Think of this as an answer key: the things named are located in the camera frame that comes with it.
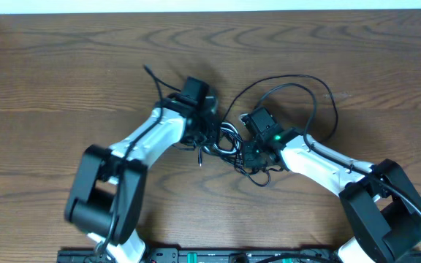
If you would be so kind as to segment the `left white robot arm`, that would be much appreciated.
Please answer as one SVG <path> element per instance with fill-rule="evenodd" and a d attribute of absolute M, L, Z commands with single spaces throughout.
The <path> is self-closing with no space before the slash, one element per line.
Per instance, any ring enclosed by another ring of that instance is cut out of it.
<path fill-rule="evenodd" d="M 150 117 L 108 148 L 89 146 L 73 181 L 64 218 L 96 242 L 91 250 L 58 253 L 59 262 L 140 262 L 146 244 L 136 226 L 148 170 L 175 143 L 194 148 L 216 141 L 216 96 L 188 77 L 177 93 L 161 97 Z"/>

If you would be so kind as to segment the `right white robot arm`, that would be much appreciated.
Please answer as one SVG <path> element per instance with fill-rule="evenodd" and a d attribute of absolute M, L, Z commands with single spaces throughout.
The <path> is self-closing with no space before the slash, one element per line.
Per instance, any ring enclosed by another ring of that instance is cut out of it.
<path fill-rule="evenodd" d="M 398 163 L 349 158 L 302 129 L 283 129 L 264 107 L 240 120 L 252 136 L 242 147 L 246 167 L 279 165 L 340 199 L 354 236 L 335 251 L 338 261 L 421 259 L 421 252 L 414 249 L 421 242 L 421 196 Z"/>

